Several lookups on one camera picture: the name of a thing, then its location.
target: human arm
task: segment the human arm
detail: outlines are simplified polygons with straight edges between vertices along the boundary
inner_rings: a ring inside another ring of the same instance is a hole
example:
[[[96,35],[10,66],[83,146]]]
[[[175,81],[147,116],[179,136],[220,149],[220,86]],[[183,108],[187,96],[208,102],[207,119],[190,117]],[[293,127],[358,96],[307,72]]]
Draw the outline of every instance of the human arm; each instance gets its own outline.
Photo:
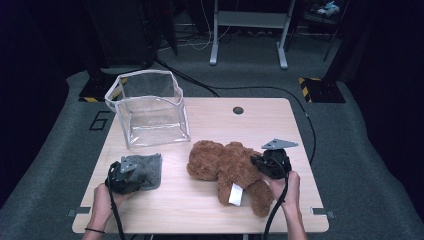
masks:
[[[120,195],[113,193],[113,199],[115,201],[116,207],[119,207],[126,199],[128,199],[131,194]],[[106,229],[106,224],[112,217],[112,205],[109,196],[109,189],[104,183],[99,184],[98,187],[94,189],[94,201],[91,213],[91,219],[87,224],[86,230],[82,239],[83,240],[100,240],[103,237],[104,230]]]
[[[286,185],[284,179],[271,179],[263,176],[263,180],[268,182],[275,199],[278,199]],[[305,228],[303,226],[302,213],[299,205],[300,198],[300,176],[295,171],[289,172],[288,189],[285,202],[281,204],[287,222],[287,232],[289,240],[307,239]]]

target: metal stand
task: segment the metal stand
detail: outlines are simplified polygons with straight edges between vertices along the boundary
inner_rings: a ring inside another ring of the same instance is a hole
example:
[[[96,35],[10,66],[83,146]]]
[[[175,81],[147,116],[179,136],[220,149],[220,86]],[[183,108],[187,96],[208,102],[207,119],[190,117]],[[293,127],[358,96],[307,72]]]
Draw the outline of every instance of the metal stand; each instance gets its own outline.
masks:
[[[238,26],[238,27],[260,27],[260,28],[281,28],[283,33],[280,42],[277,42],[277,52],[282,69],[287,69],[288,64],[284,52],[284,42],[287,37],[290,20],[296,0],[290,0],[287,13],[256,13],[256,12],[229,12],[218,10],[218,0],[215,0],[214,12],[214,36],[210,58],[210,65],[217,63],[218,56],[218,26]]]

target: black cable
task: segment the black cable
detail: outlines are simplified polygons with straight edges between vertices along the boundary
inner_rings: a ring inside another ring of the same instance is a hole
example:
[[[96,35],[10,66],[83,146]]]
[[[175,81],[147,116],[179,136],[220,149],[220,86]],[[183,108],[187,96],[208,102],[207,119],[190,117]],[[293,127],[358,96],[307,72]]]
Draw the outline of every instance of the black cable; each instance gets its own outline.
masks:
[[[211,92],[211,93],[212,93],[215,97],[219,97],[218,93],[216,93],[214,90],[212,90],[212,89],[211,89],[211,87],[209,87],[208,85],[203,84],[203,83],[201,83],[201,82],[199,82],[199,81],[197,81],[197,80],[195,80],[195,79],[193,79],[193,78],[191,78],[191,77],[189,77],[189,76],[185,75],[184,73],[182,73],[182,72],[180,72],[180,71],[178,71],[178,70],[176,70],[176,69],[174,69],[174,68],[172,68],[172,67],[168,66],[168,65],[167,65],[164,61],[160,60],[157,56],[155,57],[155,61],[156,61],[158,64],[160,64],[161,66],[163,66],[163,67],[167,68],[169,71],[171,71],[171,72],[172,72],[172,73],[174,73],[175,75],[177,75],[177,76],[179,76],[179,77],[183,78],[183,79],[184,79],[184,80],[186,80],[187,82],[192,83],[192,84],[195,84],[195,85],[200,86],[200,87],[203,87],[203,88],[205,88],[206,90],[208,90],[209,92]]]
[[[316,134],[315,134],[315,129],[314,126],[312,125],[312,121],[309,118],[309,115],[306,113],[305,108],[303,107],[302,103],[300,103],[299,99],[297,99],[297,97],[295,95],[293,95],[291,92],[283,89],[283,88],[279,88],[279,87],[271,87],[271,86],[247,86],[247,87],[215,87],[215,86],[210,86],[210,85],[206,85],[204,83],[201,83],[183,73],[181,73],[180,71],[168,66],[164,61],[160,60],[157,56],[155,57],[155,61],[157,63],[159,63],[161,66],[167,68],[168,70],[170,70],[171,72],[173,72],[175,75],[180,76],[181,78],[183,78],[184,80],[188,81],[189,83],[193,83],[197,86],[203,87],[205,89],[207,89],[208,91],[210,91],[215,97],[219,97],[218,93],[216,93],[213,89],[221,89],[221,90],[237,90],[237,89],[256,89],[256,88],[266,88],[266,89],[276,89],[276,90],[280,90],[283,91],[287,94],[289,94],[290,96],[292,96],[297,103],[299,104],[300,108],[302,109],[303,113],[306,116],[306,119],[309,122],[309,125],[311,126],[311,130],[312,130],[312,135],[313,135],[313,149],[312,149],[312,155],[311,158],[309,159],[309,164],[312,165],[312,161],[315,157],[315,151],[316,151]]]
[[[122,230],[121,218],[119,217],[118,208],[116,207],[115,200],[113,199],[113,194],[112,194],[112,189],[111,189],[112,185],[110,184],[110,174],[111,174],[114,166],[115,166],[114,164],[112,164],[110,166],[109,172],[107,174],[107,182],[108,182],[108,185],[109,185],[108,189],[109,189],[110,203],[112,205],[113,215],[115,216],[115,219],[116,219],[116,224],[118,225],[119,236],[120,236],[121,240],[125,240],[124,231]]]
[[[267,220],[266,226],[265,226],[263,240],[268,240],[268,233],[269,233],[269,228],[271,227],[272,220],[274,219],[275,213],[277,213],[279,207],[284,202],[284,198],[286,198],[287,190],[288,190],[288,186],[289,186],[289,173],[285,172],[284,167],[280,164],[280,162],[278,162],[277,160],[275,160],[272,157],[270,157],[269,159],[272,159],[280,167],[281,171],[283,171],[285,173],[284,174],[284,180],[285,180],[286,185],[284,186],[283,192],[281,193],[280,197],[278,198],[277,203],[275,204],[274,208],[272,209],[271,213],[269,214],[269,217],[268,217],[268,220]]]

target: black curtain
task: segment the black curtain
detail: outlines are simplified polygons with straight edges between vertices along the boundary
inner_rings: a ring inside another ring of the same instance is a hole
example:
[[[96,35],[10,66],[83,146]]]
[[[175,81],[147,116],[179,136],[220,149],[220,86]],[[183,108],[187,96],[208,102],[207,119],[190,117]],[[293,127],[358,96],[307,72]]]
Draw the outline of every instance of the black curtain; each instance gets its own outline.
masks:
[[[350,42],[344,39],[327,75],[332,80],[350,76],[342,80],[347,81],[361,109],[369,140],[389,171],[404,185],[424,219],[424,126],[419,117],[424,105],[421,94],[424,87],[424,2],[374,3],[371,11],[374,20],[370,23],[367,40]],[[370,12],[366,9],[356,11],[358,18]],[[357,25],[356,29],[366,29],[366,25]],[[346,63],[355,62],[352,60],[358,57],[355,49],[363,52],[351,74],[352,68]]]
[[[87,17],[81,1],[0,1],[0,206],[52,129],[68,95],[66,78],[85,70],[78,37],[102,64]]]

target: small round object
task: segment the small round object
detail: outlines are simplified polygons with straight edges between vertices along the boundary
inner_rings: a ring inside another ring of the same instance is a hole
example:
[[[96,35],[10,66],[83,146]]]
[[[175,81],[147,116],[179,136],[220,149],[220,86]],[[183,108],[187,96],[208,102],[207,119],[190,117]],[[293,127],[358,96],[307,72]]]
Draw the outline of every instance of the small round object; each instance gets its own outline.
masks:
[[[240,115],[244,112],[244,109],[242,107],[235,107],[233,108],[233,112],[237,115]]]

